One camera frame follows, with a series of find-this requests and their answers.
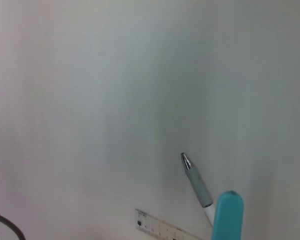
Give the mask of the transparent plastic ruler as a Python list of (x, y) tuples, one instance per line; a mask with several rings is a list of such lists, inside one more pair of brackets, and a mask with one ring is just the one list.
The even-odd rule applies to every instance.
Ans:
[(205, 240), (138, 208), (134, 210), (134, 217), (136, 228), (157, 240)]

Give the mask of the blue scissors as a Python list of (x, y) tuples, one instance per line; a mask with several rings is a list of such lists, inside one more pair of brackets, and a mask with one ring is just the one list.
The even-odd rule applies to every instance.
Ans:
[(216, 205), (211, 240), (241, 240), (244, 201), (234, 190), (223, 192)]

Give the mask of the white grey ballpoint pen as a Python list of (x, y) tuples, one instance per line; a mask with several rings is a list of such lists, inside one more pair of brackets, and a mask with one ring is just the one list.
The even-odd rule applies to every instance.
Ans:
[(185, 152), (180, 154), (181, 162), (185, 171), (187, 178), (193, 188), (193, 191), (203, 208), (207, 219), (210, 222), (210, 225), (213, 227), (214, 218), (215, 218), (215, 205), (211, 194), (208, 191), (207, 186), (205, 185), (201, 174), (196, 167), (196, 165), (191, 161)]

